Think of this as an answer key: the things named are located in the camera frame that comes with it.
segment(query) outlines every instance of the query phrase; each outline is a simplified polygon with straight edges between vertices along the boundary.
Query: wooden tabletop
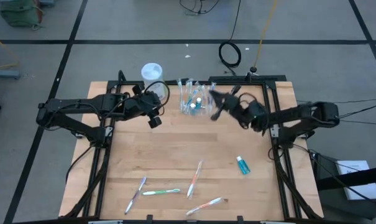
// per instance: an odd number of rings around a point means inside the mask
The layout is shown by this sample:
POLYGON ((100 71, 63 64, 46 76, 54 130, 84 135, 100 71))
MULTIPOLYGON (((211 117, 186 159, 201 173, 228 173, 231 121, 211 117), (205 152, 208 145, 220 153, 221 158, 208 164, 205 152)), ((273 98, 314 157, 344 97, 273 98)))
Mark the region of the wooden tabletop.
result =
MULTIPOLYGON (((106 85, 107 82, 91 83, 88 98, 105 93, 106 85)), ((131 88, 124 86, 122 91, 131 91, 131 88)), ((218 91, 231 88, 216 87, 218 91)), ((181 114, 178 87, 170 86, 170 89, 170 101, 159 127, 151 129, 148 117, 116 123, 101 218, 145 220, 151 214, 155 220, 236 220, 238 215, 247 221, 283 220, 275 166, 267 155, 271 148, 269 133, 261 136, 251 129, 242 129, 227 113, 222 113, 217 122, 210 121, 208 116, 181 114), (242 175, 236 156, 246 161, 250 174, 242 175), (190 200, 186 193, 200 160, 204 160, 203 169, 190 200), (124 210, 144 176, 147 181, 143 192, 177 188, 181 193, 141 195, 125 215, 124 210), (217 197, 227 200, 185 216, 188 210, 217 197)), ((261 87, 243 86, 239 93, 243 92, 255 95, 264 103, 261 87)), ((277 82, 277 92, 281 110, 296 106, 291 82, 277 82)), ((93 114, 85 114, 83 122, 99 126, 93 114)), ((301 139, 296 144, 306 147, 301 139)), ((88 145, 85 139, 77 140, 73 160, 88 145)), ((296 147, 290 149, 290 157, 298 191, 313 210, 323 216, 308 153, 296 147)), ((92 160, 93 150, 71 170, 60 215, 69 212, 86 190, 92 160)), ((90 214, 93 214, 96 194, 95 191, 90 214)), ((293 217, 288 190, 287 198, 293 217)))

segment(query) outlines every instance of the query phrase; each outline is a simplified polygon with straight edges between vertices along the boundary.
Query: green object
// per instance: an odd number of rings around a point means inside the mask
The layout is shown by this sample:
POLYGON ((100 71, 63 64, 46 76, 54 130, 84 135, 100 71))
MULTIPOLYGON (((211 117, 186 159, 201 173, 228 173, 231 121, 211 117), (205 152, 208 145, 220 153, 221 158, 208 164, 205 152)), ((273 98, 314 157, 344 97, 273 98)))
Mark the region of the green object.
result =
POLYGON ((42 10, 35 0, 15 0, 1 3, 0 15, 13 27, 31 27, 33 30, 42 26, 42 10))
POLYGON ((151 192, 144 192, 142 195, 156 195, 156 194, 167 194, 167 193, 177 193, 180 192, 180 189, 173 189, 173 190, 156 190, 151 192))

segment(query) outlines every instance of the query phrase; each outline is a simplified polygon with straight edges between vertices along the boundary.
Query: wire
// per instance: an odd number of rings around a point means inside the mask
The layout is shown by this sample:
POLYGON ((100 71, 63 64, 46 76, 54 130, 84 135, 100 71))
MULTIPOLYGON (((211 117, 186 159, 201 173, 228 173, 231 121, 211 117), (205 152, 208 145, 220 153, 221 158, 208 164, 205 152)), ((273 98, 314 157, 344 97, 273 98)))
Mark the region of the wire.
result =
POLYGON ((347 113, 347 114, 341 115, 339 118, 346 118, 348 116, 352 116, 354 114, 361 113, 361 112, 364 112, 364 111, 367 111, 367 110, 370 110, 370 109, 373 109, 373 108, 376 108, 376 105, 368 107, 368 108, 361 109, 359 111, 355 111, 355 112, 351 112, 351 113, 347 113))
POLYGON ((101 120, 100 113, 99 113, 98 109, 97 109, 94 105, 92 105, 92 104, 90 104, 90 103, 72 103, 72 104, 69 104, 69 105, 66 105, 66 106, 62 106, 61 108, 58 108, 57 110, 55 110, 55 111, 52 113, 50 119, 48 119, 48 122, 47 122, 44 126, 42 126, 42 127, 43 127, 45 130, 47 130, 47 131, 56 131, 56 130, 58 130, 58 129, 61 128, 61 127, 57 127, 57 128, 55 128, 55 129, 50 129, 50 128, 47 128, 47 126, 51 123, 52 119, 55 117, 55 115, 56 115, 60 110, 63 110, 63 109, 69 108, 69 107, 71 107, 71 106, 76 106, 76 105, 89 106, 90 108, 93 109, 93 112, 96 114, 96 116, 98 117, 98 119, 101 120))
POLYGON ((376 99, 369 99, 369 100, 353 100, 353 101, 342 101, 342 102, 333 102, 333 103, 359 103, 359 102, 366 102, 366 101, 376 101, 376 99))
POLYGON ((241 0, 239 0, 239 5, 237 7, 237 12, 236 12, 236 18, 235 18, 235 24, 233 25, 233 31, 232 31, 232 34, 231 34, 231 38, 229 38, 229 40, 221 43, 221 45, 218 47, 218 57, 219 59, 221 60, 221 62, 225 65, 225 67, 227 69, 229 69, 229 71, 236 76, 236 72, 234 70, 232 70, 232 68, 236 68, 240 65, 240 62, 242 61, 242 52, 240 51, 240 49, 238 48, 238 46, 236 44, 233 44, 231 42, 232 38, 233 38, 233 34, 235 33, 235 28, 236 28, 236 23, 237 23, 237 18, 239 17, 239 11, 240 11, 240 4, 241 4, 241 0), (222 56, 222 48, 225 46, 225 45, 230 45, 237 53, 237 62, 236 63, 228 63, 224 60, 224 57, 222 56))
MULTIPOLYGON (((331 102, 331 103, 360 103, 360 102, 367 102, 367 101, 376 101, 376 99, 368 99, 368 100, 352 100, 352 101, 337 101, 337 102, 331 102)), ((305 100, 297 100, 297 102, 310 102, 310 101, 305 101, 305 100)))
POLYGON ((358 191, 354 190, 352 187, 350 187, 350 186, 344 184, 341 180, 339 180, 334 174, 332 174, 329 170, 327 170, 327 169, 326 169, 321 163, 319 163, 319 162, 313 157, 313 155, 311 154, 311 152, 310 152, 309 149, 307 149, 307 148, 305 148, 305 147, 303 147, 303 146, 299 146, 299 145, 297 145, 297 144, 293 144, 293 145, 294 145, 294 146, 297 146, 297 147, 299 147, 299 148, 301 148, 301 149, 303 149, 304 151, 306 151, 306 152, 310 155, 310 157, 312 158, 312 160, 313 160, 315 163, 317 163, 317 165, 321 166, 321 167, 322 167, 322 168, 323 168, 328 174, 330 174, 331 177, 332 177, 332 178, 333 178, 338 184, 340 184, 341 186, 343 186, 343 187, 345 187, 345 188, 347 188, 347 189, 353 191, 355 194, 359 195, 360 197, 364 198, 365 200, 367 200, 367 201, 369 201, 369 202, 372 202, 372 203, 376 204, 376 202, 373 201, 372 199, 366 197, 365 195, 362 195, 362 194, 359 193, 358 191))
POLYGON ((3 47, 4 49, 6 49, 6 51, 16 60, 16 63, 1 65, 0 68, 11 68, 11 67, 19 66, 18 57, 11 50, 9 50, 9 48, 6 45, 4 45, 1 41, 0 41, 0 46, 3 47))
POLYGON ((374 124, 374 125, 376 125, 376 123, 374 123, 374 122, 365 122, 365 121, 347 121, 347 120, 343 120, 343 119, 340 119, 340 121, 348 122, 348 123, 360 123, 360 124, 374 124))
MULTIPOLYGON (((274 158, 271 158, 270 157, 270 151, 272 150, 273 148, 271 147, 269 150, 268 150, 268 158, 271 160, 271 161, 274 161, 275 159, 274 158)), ((282 151, 282 153, 279 155, 279 159, 285 154, 285 151, 282 151)))
POLYGON ((270 13, 269 13, 269 16, 268 16, 267 25, 265 25, 265 27, 264 27, 264 29, 261 33, 260 44, 258 46, 257 56, 255 57, 255 61, 254 61, 254 68, 257 68, 257 61, 260 58, 262 41, 265 38, 265 33, 267 32, 267 29, 268 29, 269 24, 270 24, 270 20, 273 16, 273 13, 275 12, 276 5, 277 5, 277 0, 275 0, 275 2, 273 3, 272 9, 270 10, 270 13))
MULTIPOLYGON (((366 102, 366 101, 376 101, 376 99, 369 99, 369 100, 354 100, 354 101, 337 101, 337 102, 332 102, 332 103, 359 103, 359 102, 366 102)), ((297 100, 297 102, 309 102, 309 101, 303 101, 303 100, 297 100)), ((353 114, 357 114, 357 113, 360 113, 360 112, 363 112, 363 111, 367 111, 369 109, 372 109, 372 108, 376 108, 376 105, 375 106, 371 106, 370 108, 365 108, 365 109, 362 109, 360 111, 356 111, 356 112, 351 112, 351 113, 346 113, 344 115, 341 115, 339 118, 346 118, 348 116, 351 116, 353 114)), ((347 121, 347 120, 343 120, 343 119, 340 119, 340 121, 342 122, 347 122, 347 123, 360 123, 360 124, 374 124, 376 125, 375 122, 366 122, 366 121, 347 121)))
POLYGON ((255 97, 253 94, 251 94, 251 93, 242 93, 242 94, 239 96, 239 102, 241 102, 241 98, 242 98, 242 96, 244 96, 244 95, 251 96, 255 101, 257 101, 257 97, 255 97))
MULTIPOLYGON (((151 106, 156 106, 157 107, 157 109, 160 109, 160 108, 162 108, 162 107, 164 107, 167 103, 168 103, 168 101, 169 101, 169 99, 170 99, 170 87, 168 87, 168 85, 165 83, 165 82, 163 82, 163 81, 156 81, 156 82, 152 82, 146 89, 145 89, 145 91, 144 91, 144 93, 146 93, 147 92, 147 90, 151 87, 151 86, 153 86, 154 84, 156 84, 156 83, 161 83, 161 84, 163 84, 166 88, 167 88, 167 92, 168 92, 168 94, 167 94, 167 99, 166 99, 166 101, 163 103, 163 104, 161 104, 161 105, 154 105, 154 104, 151 104, 151 103, 149 103, 149 102, 146 102, 146 101, 144 101, 144 100, 140 100, 140 101, 142 101, 142 102, 144 102, 144 103, 146 103, 146 104, 148 104, 148 105, 151 105, 151 106)), ((112 114, 113 114, 113 112, 123 103, 123 102, 125 102, 126 100, 136 100, 136 101, 138 101, 138 99, 136 99, 136 98, 134 98, 134 97, 128 97, 128 98, 126 98, 126 99, 123 99, 122 101, 120 101, 120 102, 118 102, 110 111, 109 111, 109 113, 103 118, 103 120, 105 120, 106 118, 108 118, 108 117, 110 117, 112 114)))
MULTIPOLYGON (((196 9, 196 5, 197 5, 197 2, 198 2, 198 0, 195 0, 195 5, 193 6, 193 8, 191 9, 192 11, 194 11, 195 9, 196 9)), ((185 10, 185 15, 186 16, 197 16, 197 13, 194 13, 194 14, 190 14, 190 13, 188 13, 189 11, 187 11, 187 10, 185 10)))
POLYGON ((196 2, 195 2, 195 6, 194 6, 194 8, 193 9, 188 9, 186 6, 184 6, 183 4, 182 4, 182 0, 180 0, 180 5, 183 7, 183 8, 185 8, 187 11, 189 11, 189 12, 193 12, 193 13, 195 13, 196 15, 202 15, 202 14, 207 14, 207 13, 209 13, 211 10, 213 10, 214 9, 214 7, 219 3, 219 0, 217 0, 217 2, 209 9, 209 10, 203 10, 203 12, 202 12, 202 8, 203 8, 203 3, 202 3, 202 1, 204 1, 204 0, 200 0, 200 8, 199 8, 199 11, 194 11, 194 9, 195 9, 195 7, 196 7, 196 2))
POLYGON ((163 81, 156 81, 156 82, 152 82, 148 87, 146 87, 146 89, 145 89, 145 91, 144 91, 144 93, 146 93, 146 91, 148 91, 148 89, 150 88, 150 87, 152 87, 154 84, 156 84, 156 83, 161 83, 161 84, 163 84, 164 86, 165 86, 165 88, 167 89, 167 99, 165 100, 165 102, 163 103, 163 104, 161 104, 160 106, 158 106, 157 108, 158 109, 160 109, 160 108, 162 108, 163 106, 165 106, 167 103, 168 103, 168 101, 169 101, 169 99, 170 99, 170 87, 168 87, 168 85, 165 83, 165 82, 163 82, 163 81))
POLYGON ((66 172, 66 178, 65 178, 65 183, 68 182, 68 177, 69 177, 69 173, 71 171, 71 169, 73 168, 73 166, 76 165, 76 163, 85 155, 87 154, 87 152, 92 148, 93 146, 90 145, 80 156, 77 157, 77 159, 75 161, 73 161, 68 169, 68 171, 66 172))

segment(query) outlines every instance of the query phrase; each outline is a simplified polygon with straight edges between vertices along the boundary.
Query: white plastic cup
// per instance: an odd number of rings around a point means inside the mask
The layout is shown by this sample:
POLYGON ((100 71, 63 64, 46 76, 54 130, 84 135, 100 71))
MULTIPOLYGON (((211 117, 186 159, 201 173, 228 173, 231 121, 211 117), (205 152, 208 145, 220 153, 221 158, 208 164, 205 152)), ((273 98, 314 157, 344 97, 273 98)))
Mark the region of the white plastic cup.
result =
MULTIPOLYGON (((145 88, 147 88, 151 83, 156 81, 163 81, 163 69, 159 64, 156 63, 147 63, 142 67, 140 71, 142 78, 144 79, 145 88)), ((165 90, 164 90, 163 83, 156 83, 152 85, 148 90, 153 91, 157 94, 159 99, 163 99, 165 97, 165 90)))

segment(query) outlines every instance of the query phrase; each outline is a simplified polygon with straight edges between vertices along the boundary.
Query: gray concrete floor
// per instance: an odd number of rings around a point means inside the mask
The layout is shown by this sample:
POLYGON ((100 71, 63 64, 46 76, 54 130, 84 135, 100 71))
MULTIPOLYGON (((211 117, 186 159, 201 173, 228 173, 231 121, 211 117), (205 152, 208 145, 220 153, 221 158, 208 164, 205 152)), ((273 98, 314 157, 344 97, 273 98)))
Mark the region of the gray concrete floor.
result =
MULTIPOLYGON (((57 0, 45 8, 36 32, 9 27, 0 17, 1 40, 68 40, 82 0, 57 0)), ((184 0, 192 5, 193 0, 184 0)), ((209 7, 214 0, 205 1, 209 7)), ((186 16, 177 0, 89 0, 76 40, 228 39, 237 1, 221 0, 206 15, 186 16)), ((376 40, 376 0, 356 0, 376 40)), ((259 39, 272 1, 242 0, 234 39, 259 39)), ((280 0, 266 39, 365 40, 348 0, 280 0)), ((37 125, 37 105, 47 99, 66 45, 8 47, 21 59, 20 80, 0 79, 0 223, 4 221, 29 153, 37 125)), ((240 44, 244 75, 256 55, 256 44, 240 44)), ((226 47, 226 59, 235 53, 226 47)), ((0 64, 11 62, 0 48, 0 64)), ((218 44, 73 45, 57 98, 84 98, 92 81, 115 80, 122 69, 128 80, 140 80, 148 62, 162 65, 166 80, 206 80, 224 75, 218 44)), ((258 63, 261 75, 286 75, 298 100, 348 101, 376 98, 376 61, 369 45, 264 45, 258 63)), ((341 113, 374 105, 344 104, 341 113)), ((350 118, 376 122, 376 109, 350 118)), ((376 126, 341 123, 319 129, 310 148, 340 159, 365 159, 376 167, 376 126)), ((71 162, 74 137, 67 131, 45 132, 16 212, 15 222, 56 218, 71 162)), ((335 212, 327 212, 335 217, 335 212)))

